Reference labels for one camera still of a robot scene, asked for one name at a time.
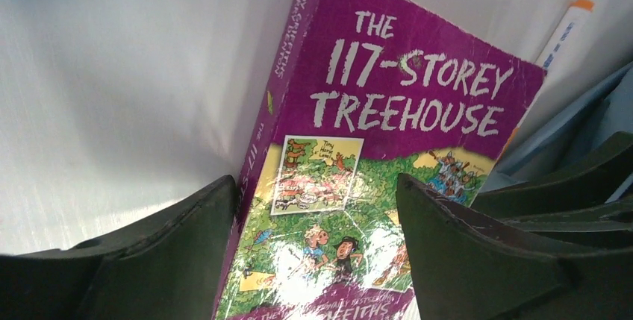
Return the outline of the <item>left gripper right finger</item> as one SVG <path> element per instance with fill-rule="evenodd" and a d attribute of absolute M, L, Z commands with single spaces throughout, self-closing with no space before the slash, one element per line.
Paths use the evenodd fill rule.
<path fill-rule="evenodd" d="M 414 176 L 396 201 L 422 319 L 630 319 L 632 135 L 467 207 Z"/>

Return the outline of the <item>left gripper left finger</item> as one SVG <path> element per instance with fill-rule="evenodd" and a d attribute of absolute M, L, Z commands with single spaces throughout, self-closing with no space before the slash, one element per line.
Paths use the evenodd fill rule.
<path fill-rule="evenodd" d="M 72 248 L 1 257 L 3 319 L 210 319 L 236 211 L 223 176 Z"/>

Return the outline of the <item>purple treehouse book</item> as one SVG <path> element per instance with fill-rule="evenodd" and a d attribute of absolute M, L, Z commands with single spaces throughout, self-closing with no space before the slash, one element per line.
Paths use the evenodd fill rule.
<path fill-rule="evenodd" d="M 215 319 L 403 319 L 408 173 L 469 206 L 546 71 L 410 0 L 293 0 Z"/>

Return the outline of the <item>blue student backpack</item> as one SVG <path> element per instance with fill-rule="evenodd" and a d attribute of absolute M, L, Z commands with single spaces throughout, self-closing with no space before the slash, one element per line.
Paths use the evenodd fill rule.
<path fill-rule="evenodd" d="M 618 131 L 632 132 L 632 63 L 581 94 L 504 156 L 480 193 L 523 185 L 559 171 Z"/>

